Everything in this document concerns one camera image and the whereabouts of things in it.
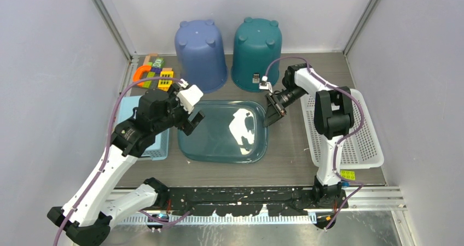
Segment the wood grain surface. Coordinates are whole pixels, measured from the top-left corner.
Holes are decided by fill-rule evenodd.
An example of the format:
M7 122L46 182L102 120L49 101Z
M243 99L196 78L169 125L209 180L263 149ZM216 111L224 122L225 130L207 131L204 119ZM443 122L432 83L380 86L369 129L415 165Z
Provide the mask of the wood grain surface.
M315 71L339 86L354 87L342 53L292 54L305 57ZM165 56L166 67L172 67L175 76L182 76L182 67L175 56ZM226 55L230 70L232 56ZM274 86L283 88L281 78L289 65L301 60L280 62L281 76ZM133 89L132 96L141 95L145 89ZM265 93L250 93L239 89L232 79L218 91L206 94L203 99L252 100L265 107ZM253 164L226 164L198 162L187 159L179 150L177 130L170 131L169 155L161 161L138 161L121 178L117 187L134 188L145 179L154 177L167 186L281 186L312 185L317 167L311 161L306 138L303 114L299 101L287 108L287 116L269 128L269 145L264 157ZM385 185L380 168L356 170L356 178L366 184Z

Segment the purple cable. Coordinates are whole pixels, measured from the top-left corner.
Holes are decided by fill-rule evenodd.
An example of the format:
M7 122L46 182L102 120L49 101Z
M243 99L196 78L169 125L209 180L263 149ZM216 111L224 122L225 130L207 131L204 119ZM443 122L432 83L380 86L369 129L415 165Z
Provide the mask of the purple cable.
M163 221L160 221L159 219L151 216L150 214L148 214L147 212L144 212L143 210L139 210L138 212L142 213L143 215L147 216L150 220L152 221L155 221L155 222L158 222L160 224L163 224L163 230L167 230L169 229L170 227L174 226L176 223L178 222L181 222L183 219L185 219L188 215L190 215L190 211L186 212L184 215L182 215L179 219L175 220L175 221L172 221L172 222L163 222Z
M348 201L349 198L351 198L355 193L357 193L358 191L360 191L360 189L362 189L364 187L364 184L361 183L361 182L358 182L358 181L354 181L354 180L350 180L350 179L346 179L344 177L342 177L340 175L340 173L338 173L337 171L337 151L338 151L338 146L340 143L342 143L344 140L346 140L347 138L353 136L354 134L358 133L359 130L361 130L362 126L364 125L364 112L362 110L362 107L361 107L361 104L359 103L358 100L356 100L351 94L349 94L348 92L344 91L344 90L341 90L339 89L338 87L336 86L333 86L332 84L330 84L328 81L326 81L325 79L319 77L316 73L314 72L311 72L311 70L309 68L311 68L311 65L308 63L308 61L303 58L303 57L299 57L299 56L286 56L286 57L280 57L280 58L277 58L276 60L272 61L271 64L268 65L268 68L266 69L266 73L264 73L264 75L267 77L268 76L268 72L269 72L269 69L271 68L271 66L276 63L277 61L280 61L280 60L283 60L283 59L288 59L288 58L294 58L294 59L300 59L300 60L303 60L305 63L306 63L306 66L308 67L308 71L309 71L309 74L311 76L313 76L317 81L321 82L322 84L324 84L326 87L330 88L330 89L333 89L333 90L336 90L340 93L342 93L343 95L347 96L351 101L353 101L356 105L356 107L358 108L359 110L359 114L360 114L360 117L361 117L361 120L359 122L359 126L353 130L353 132L349 133L348 135L346 136L343 136L343 138L340 138L340 140L338 140L335 144L335 148L334 148L334 156L333 156L333 171L335 172L335 174L337 175L337 177L339 177L341 180L343 181L346 181L348 183L351 183L351 184L356 184L356 185L359 185L359 187L354 190L351 194L349 194L346 199L343 200L343 202L341 203L340 207L338 208L337 212L335 212L333 218L330 220L329 224L327 224L327 226L324 228L325 230L327 230L327 228L329 228L331 226L331 224L335 221L335 218L337 218L338 214L340 213L341 209L343 208L343 206L346 204L346 202Z
M137 84L145 81L153 81L153 80L172 80L177 83L182 83L180 79L177 78L168 78L168 77L153 77L153 78L144 78L139 81L136 81L129 86L127 86L119 95L118 99L116 100L116 104L114 105L113 111L111 112L111 117L109 119L109 124L108 124L108 135L106 137L106 145L105 145L105 156L103 157L103 162L101 163L100 167L98 168L98 172L95 174L94 178L90 181L89 185L85 190L82 192L82 194L79 196L79 198L76 200L75 204L72 206L72 209L69 211L68 215L65 216L65 219L60 225L60 228L58 229L55 240L53 241L53 246L58 245L58 240L60 239L61 232L65 228L66 223L68 220L71 218L72 214L74 211L77 209L77 206L81 203L81 201L84 199L85 195L89 193L89 190L92 188L92 186L95 184L97 181L98 177L100 176L101 172L105 169L105 165L108 161L108 155L109 155L109 147L111 146L111 134L113 133L113 125L114 125L114 118L116 117L116 112L118 111L119 104L121 104L121 100L123 100L123 97L127 94L127 92L136 86Z

